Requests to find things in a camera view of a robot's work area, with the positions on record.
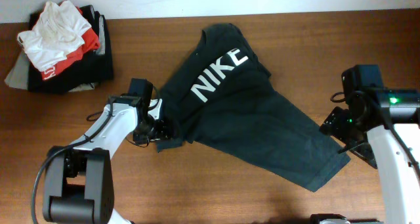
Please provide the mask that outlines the black Nike t-shirt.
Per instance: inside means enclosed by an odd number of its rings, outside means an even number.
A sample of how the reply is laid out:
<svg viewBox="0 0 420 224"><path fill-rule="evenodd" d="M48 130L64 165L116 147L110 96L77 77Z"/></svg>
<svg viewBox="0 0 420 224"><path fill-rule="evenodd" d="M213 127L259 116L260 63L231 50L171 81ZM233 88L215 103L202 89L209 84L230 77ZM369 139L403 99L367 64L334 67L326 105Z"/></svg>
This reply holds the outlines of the black Nike t-shirt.
<svg viewBox="0 0 420 224"><path fill-rule="evenodd" d="M315 192L350 161L318 124L279 94L240 29L213 24L161 88L179 135L157 150L198 142Z"/></svg>

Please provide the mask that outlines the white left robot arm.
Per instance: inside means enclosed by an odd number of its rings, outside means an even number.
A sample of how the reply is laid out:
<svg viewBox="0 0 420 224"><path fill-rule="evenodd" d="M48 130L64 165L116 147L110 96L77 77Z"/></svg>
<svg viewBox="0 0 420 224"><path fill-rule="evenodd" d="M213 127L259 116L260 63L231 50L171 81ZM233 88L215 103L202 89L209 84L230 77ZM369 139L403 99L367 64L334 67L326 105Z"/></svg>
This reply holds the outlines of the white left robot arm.
<svg viewBox="0 0 420 224"><path fill-rule="evenodd" d="M132 133L138 145L171 138L161 99L109 97L96 122L68 146L54 146L41 166L43 217L52 223L128 223L114 208L111 159Z"/></svg>

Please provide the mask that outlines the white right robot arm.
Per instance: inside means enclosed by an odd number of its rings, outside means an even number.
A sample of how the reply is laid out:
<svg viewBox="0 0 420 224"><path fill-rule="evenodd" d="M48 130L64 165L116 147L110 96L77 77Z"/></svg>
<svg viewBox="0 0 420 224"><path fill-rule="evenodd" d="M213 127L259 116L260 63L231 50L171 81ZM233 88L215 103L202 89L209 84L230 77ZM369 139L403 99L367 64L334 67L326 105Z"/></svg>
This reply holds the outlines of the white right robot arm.
<svg viewBox="0 0 420 224"><path fill-rule="evenodd" d="M335 107L320 131L375 167L386 223L419 222L419 92L366 87L334 93Z"/></svg>

